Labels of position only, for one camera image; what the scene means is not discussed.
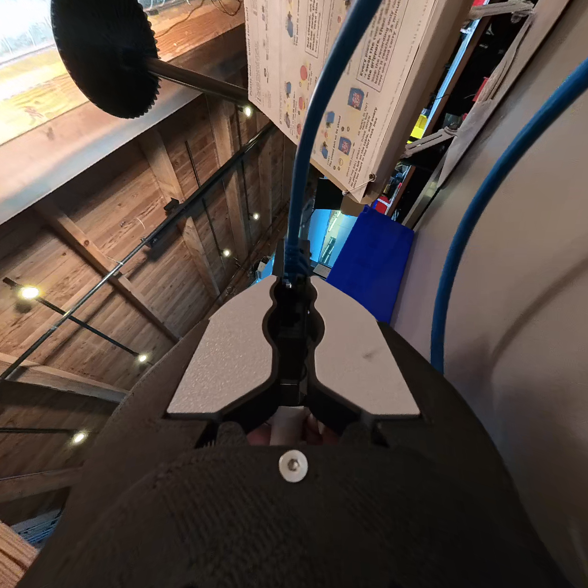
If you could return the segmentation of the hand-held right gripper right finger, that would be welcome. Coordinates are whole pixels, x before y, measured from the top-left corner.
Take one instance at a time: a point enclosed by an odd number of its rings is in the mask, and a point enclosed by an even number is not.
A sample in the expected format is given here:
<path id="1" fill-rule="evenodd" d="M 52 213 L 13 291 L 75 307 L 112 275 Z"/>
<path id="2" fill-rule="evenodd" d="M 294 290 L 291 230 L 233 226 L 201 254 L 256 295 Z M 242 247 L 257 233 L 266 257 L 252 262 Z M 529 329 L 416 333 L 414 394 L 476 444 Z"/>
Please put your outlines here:
<path id="1" fill-rule="evenodd" d="M 318 277 L 314 309 L 322 338 L 314 352 L 318 384 L 361 420 L 411 419 L 419 407 L 378 322 L 360 303 Z"/>

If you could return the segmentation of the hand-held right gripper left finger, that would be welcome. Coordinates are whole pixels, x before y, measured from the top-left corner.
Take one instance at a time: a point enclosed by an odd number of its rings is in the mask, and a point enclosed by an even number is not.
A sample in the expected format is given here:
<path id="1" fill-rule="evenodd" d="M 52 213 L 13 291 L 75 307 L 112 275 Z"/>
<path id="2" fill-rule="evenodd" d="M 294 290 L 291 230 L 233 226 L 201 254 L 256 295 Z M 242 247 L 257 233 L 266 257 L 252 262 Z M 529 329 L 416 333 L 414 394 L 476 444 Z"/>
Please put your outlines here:
<path id="1" fill-rule="evenodd" d="M 222 420 L 270 381 L 273 348 L 264 320 L 275 303 L 276 277 L 226 302 L 209 320 L 167 407 L 170 418 Z"/>

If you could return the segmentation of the black network switch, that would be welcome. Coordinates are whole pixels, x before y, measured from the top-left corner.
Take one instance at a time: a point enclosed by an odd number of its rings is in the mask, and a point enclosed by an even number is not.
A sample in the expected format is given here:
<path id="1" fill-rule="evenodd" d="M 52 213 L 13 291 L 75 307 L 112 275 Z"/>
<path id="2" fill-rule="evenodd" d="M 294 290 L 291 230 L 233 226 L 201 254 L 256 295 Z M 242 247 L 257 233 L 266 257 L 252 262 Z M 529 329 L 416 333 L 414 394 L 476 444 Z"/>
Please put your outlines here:
<path id="1" fill-rule="evenodd" d="M 276 323 L 273 331 L 278 351 L 277 390 L 280 404 L 288 407 L 305 405 L 307 389 L 307 357 L 309 353 L 310 291 L 308 284 L 311 269 L 311 243 L 298 240 L 300 260 L 305 275 L 289 282 L 284 274 L 285 239 L 277 247 L 274 271 L 278 277 L 274 290 L 276 298 Z"/>

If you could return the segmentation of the person's left hand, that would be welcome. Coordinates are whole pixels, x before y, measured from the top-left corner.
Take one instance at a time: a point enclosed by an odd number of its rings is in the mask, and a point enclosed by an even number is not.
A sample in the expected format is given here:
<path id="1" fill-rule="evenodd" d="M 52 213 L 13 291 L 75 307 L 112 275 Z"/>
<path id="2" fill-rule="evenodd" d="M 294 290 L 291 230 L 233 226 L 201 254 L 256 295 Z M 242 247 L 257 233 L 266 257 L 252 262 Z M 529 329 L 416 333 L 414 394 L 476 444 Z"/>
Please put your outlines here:
<path id="1" fill-rule="evenodd" d="M 270 442 L 270 418 L 258 428 L 246 434 L 247 441 L 252 446 L 298 446 L 298 445 L 335 445 L 339 435 L 321 423 L 306 408 L 306 420 L 303 437 L 300 442 Z"/>

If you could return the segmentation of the blue plastic bin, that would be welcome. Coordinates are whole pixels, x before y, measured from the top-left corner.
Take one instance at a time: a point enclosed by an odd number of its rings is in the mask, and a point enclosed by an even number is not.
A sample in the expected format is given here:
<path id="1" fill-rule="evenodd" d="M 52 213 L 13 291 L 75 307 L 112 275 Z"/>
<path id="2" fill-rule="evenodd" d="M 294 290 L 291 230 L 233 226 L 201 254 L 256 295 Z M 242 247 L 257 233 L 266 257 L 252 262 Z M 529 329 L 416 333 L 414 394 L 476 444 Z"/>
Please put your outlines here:
<path id="1" fill-rule="evenodd" d="M 412 229 L 365 206 L 326 282 L 389 324 L 414 239 Z"/>

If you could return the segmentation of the printed instruction poster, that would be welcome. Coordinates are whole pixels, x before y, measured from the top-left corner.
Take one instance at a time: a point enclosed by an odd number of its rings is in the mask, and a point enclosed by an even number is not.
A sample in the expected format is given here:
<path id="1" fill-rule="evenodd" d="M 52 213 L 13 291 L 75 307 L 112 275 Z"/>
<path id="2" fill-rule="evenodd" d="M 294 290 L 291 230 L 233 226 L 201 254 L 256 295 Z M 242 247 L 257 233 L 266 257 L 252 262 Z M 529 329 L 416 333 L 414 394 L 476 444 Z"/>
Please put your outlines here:
<path id="1" fill-rule="evenodd" d="M 354 1 L 245 1 L 248 97 L 298 145 L 313 91 Z M 311 163 L 360 202 L 417 52 L 444 1 L 381 1 L 345 67 Z"/>

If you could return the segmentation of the black round ribbed lamp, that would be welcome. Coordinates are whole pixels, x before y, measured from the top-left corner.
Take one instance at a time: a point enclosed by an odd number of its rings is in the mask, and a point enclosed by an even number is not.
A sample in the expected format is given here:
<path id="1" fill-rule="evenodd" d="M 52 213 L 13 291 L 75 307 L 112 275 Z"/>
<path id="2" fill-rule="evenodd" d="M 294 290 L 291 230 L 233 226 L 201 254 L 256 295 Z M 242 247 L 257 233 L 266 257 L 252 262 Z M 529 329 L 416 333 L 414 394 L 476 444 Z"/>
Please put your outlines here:
<path id="1" fill-rule="evenodd" d="M 56 48 L 70 77 L 94 105 L 135 119 L 153 107 L 159 80 L 252 109 L 247 90 L 159 58 L 156 38 L 138 1 L 51 1 Z"/>

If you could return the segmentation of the black ceiling light rail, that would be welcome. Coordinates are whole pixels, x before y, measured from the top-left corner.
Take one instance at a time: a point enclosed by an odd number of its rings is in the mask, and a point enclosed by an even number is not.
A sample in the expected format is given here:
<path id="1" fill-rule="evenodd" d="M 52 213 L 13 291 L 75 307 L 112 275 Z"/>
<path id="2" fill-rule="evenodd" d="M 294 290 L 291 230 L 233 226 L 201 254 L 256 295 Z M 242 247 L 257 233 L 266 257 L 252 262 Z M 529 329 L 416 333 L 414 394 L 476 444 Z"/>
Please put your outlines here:
<path id="1" fill-rule="evenodd" d="M 38 302 L 39 304 L 45 306 L 46 308 L 48 308 L 49 310 L 51 310 L 52 312 L 54 312 L 60 316 L 66 315 L 65 310 L 63 310 L 59 306 L 54 305 L 53 303 L 51 303 L 47 299 L 42 298 L 40 296 L 40 290 L 37 287 L 20 285 L 19 283 L 15 282 L 14 280 L 12 280 L 8 277 L 4 277 L 2 279 L 2 282 L 4 284 L 6 284 L 11 290 L 13 290 L 17 294 L 18 298 L 20 298 L 26 302 L 34 302 L 34 301 Z M 137 363 L 149 364 L 149 355 L 148 354 L 136 352 L 136 351 L 130 349 L 129 347 L 127 347 L 123 343 L 108 336 L 107 334 L 103 333 L 99 329 L 91 326 L 90 324 L 88 324 L 87 322 L 85 322 L 81 319 L 78 319 L 75 316 L 70 316 L 68 318 L 68 320 L 70 322 L 75 323 L 78 327 L 81 327 L 84 330 L 87 330 L 88 332 L 99 336 L 101 339 L 113 344 L 117 348 L 119 348 L 119 349 L 123 350 L 124 352 L 126 352 L 127 354 L 133 356 L 135 358 L 135 360 L 137 361 Z"/>
<path id="2" fill-rule="evenodd" d="M 268 137 L 272 136 L 277 131 L 276 125 L 269 122 L 267 123 L 250 141 L 244 144 L 231 158 L 228 159 L 213 175 L 211 175 L 207 181 L 205 181 L 192 195 L 190 195 L 186 201 L 180 203 L 166 219 L 159 224 L 150 234 L 141 239 L 139 244 L 132 249 L 121 261 L 116 261 L 113 269 L 109 270 L 88 292 L 86 292 L 82 298 L 77 301 L 73 307 L 66 311 L 65 316 L 60 316 L 57 322 L 51 325 L 48 330 L 43 333 L 33 344 L 28 347 L 23 353 L 13 360 L 11 364 L 1 373 L 1 381 L 8 380 L 17 370 L 24 367 L 25 362 L 28 360 L 33 353 L 41 347 L 55 332 L 62 327 L 70 316 L 75 316 L 76 312 L 88 302 L 99 290 L 110 283 L 114 278 L 123 278 L 122 268 L 141 250 L 145 247 L 152 248 L 157 245 L 166 235 L 172 231 L 174 227 L 179 225 L 180 221 L 187 219 L 191 216 L 194 208 L 204 200 L 205 196 L 217 186 L 224 177 L 234 171 L 238 164 L 242 163 L 243 160 L 249 155 L 249 153 L 262 146 Z"/>

